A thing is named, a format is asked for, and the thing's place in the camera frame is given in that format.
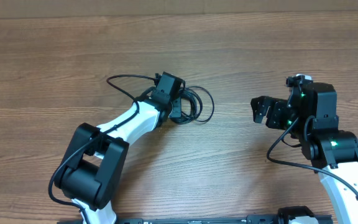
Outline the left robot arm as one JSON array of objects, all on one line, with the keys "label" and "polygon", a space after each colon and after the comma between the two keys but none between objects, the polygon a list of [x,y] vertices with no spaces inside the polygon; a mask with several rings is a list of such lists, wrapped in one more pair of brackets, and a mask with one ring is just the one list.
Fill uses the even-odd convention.
[{"label": "left robot arm", "polygon": [[152,78],[155,85],[132,97],[129,110],[116,119],[79,125],[48,184],[49,197],[76,207],[80,223],[115,223],[111,208],[129,146],[165,122],[175,110],[185,81],[167,72]]}]

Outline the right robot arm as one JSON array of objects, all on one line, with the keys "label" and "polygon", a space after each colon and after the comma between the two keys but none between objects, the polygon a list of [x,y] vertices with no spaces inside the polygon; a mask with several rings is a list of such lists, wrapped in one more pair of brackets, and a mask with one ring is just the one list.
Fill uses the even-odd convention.
[{"label": "right robot arm", "polygon": [[286,79],[288,99],[269,96],[250,102],[253,120],[283,133],[272,145],[283,142],[286,135],[299,141],[298,147],[310,165],[281,161],[276,164],[312,170],[319,177],[333,205],[339,223],[358,223],[358,138],[339,129],[337,93],[332,84],[314,82],[304,74]]}]

